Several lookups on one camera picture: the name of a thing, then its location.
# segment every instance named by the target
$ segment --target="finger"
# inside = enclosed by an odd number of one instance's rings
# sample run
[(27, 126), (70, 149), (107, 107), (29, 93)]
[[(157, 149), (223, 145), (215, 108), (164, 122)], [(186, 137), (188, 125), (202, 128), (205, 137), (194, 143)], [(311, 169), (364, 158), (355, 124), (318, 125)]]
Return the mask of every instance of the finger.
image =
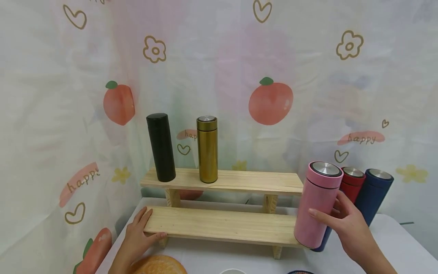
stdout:
[(154, 235), (146, 238), (147, 245), (152, 246), (154, 243), (164, 239), (165, 237), (167, 237), (167, 233), (165, 232), (155, 233)]
[(148, 207), (145, 206), (135, 215), (134, 220), (132, 221), (132, 224), (136, 225), (140, 221), (141, 217), (145, 214), (146, 210), (148, 210)]
[(336, 209), (337, 211), (341, 211), (342, 206), (341, 206), (341, 202), (338, 199), (335, 200), (335, 204), (333, 205), (333, 208)]
[(330, 216), (333, 216), (337, 219), (342, 219), (342, 214), (339, 212), (339, 210), (336, 210), (334, 208), (332, 208), (332, 211), (330, 212)]
[(350, 201), (350, 199), (343, 193), (342, 191), (338, 191), (337, 199), (339, 200), (341, 210), (344, 210), (347, 215), (354, 212), (356, 207), (354, 206), (353, 202)]
[(333, 205), (333, 208), (336, 209), (337, 211), (339, 211), (339, 213), (340, 213), (339, 218), (340, 219), (342, 219), (348, 215), (348, 213), (345, 211), (345, 209), (341, 205), (341, 202), (338, 199), (335, 200), (335, 204)]
[(310, 208), (309, 214), (317, 221), (337, 230), (339, 228), (339, 222), (341, 221), (338, 218), (325, 214), (324, 212), (318, 211), (316, 209)]
[(143, 230), (149, 220), (149, 218), (152, 215), (152, 209), (149, 209), (149, 211), (143, 215), (143, 217), (141, 217), (140, 222), (138, 223), (138, 225), (141, 227), (141, 229)]

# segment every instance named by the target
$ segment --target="hand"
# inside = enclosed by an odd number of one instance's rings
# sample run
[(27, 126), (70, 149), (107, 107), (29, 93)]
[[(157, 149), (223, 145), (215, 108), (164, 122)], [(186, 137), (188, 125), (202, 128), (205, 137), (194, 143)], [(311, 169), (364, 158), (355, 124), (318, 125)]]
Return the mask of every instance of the hand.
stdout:
[(135, 215), (132, 223), (126, 227), (125, 239), (114, 258), (109, 274), (127, 273), (129, 267), (137, 258), (143, 255), (154, 243), (167, 236), (165, 232), (155, 233), (149, 237), (144, 234), (143, 230), (152, 215), (152, 209), (145, 214), (147, 210), (146, 206), (143, 207)]
[(315, 209), (309, 209), (309, 214), (336, 231), (345, 253), (365, 272), (396, 274), (374, 240), (362, 213), (342, 191), (338, 192), (331, 216)]

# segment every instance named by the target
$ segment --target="wooden shelf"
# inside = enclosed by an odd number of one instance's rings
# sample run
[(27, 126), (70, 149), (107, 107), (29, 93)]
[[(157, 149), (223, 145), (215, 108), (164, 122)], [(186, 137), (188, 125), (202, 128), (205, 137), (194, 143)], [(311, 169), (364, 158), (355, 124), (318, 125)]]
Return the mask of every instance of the wooden shelf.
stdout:
[(212, 184), (199, 180), (198, 169), (177, 168), (176, 173), (175, 179), (164, 183), (158, 181), (155, 167), (152, 167), (140, 185), (163, 189), (245, 191), (289, 196), (300, 196), (303, 192), (303, 184), (295, 173), (219, 170), (218, 180)]
[(295, 216), (151, 206), (145, 232), (170, 237), (302, 247), (294, 237)]

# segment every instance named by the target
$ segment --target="wrist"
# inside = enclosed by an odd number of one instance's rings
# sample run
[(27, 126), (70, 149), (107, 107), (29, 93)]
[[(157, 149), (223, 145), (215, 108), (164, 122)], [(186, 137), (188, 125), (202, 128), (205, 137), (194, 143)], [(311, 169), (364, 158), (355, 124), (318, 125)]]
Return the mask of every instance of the wrist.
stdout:
[(109, 274), (127, 274), (130, 266), (131, 262), (129, 260), (127, 260), (124, 256), (117, 254), (114, 258), (113, 264), (111, 265)]
[(394, 268), (380, 250), (364, 262), (358, 262), (358, 264), (367, 274), (396, 274)]

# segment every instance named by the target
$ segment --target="fabric backdrop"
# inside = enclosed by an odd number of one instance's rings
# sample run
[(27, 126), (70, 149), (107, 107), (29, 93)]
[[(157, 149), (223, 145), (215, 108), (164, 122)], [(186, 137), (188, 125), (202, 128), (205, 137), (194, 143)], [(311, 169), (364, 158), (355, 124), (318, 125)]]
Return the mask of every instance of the fabric backdrop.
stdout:
[(141, 195), (164, 197), (139, 186), (153, 165), (145, 117), (155, 112), (169, 115), (177, 167), (197, 166), (195, 119), (214, 115), (220, 169), (303, 179), (321, 160), (392, 174), (380, 212), (438, 257), (436, 1), (0, 7), (5, 273), (94, 273)]

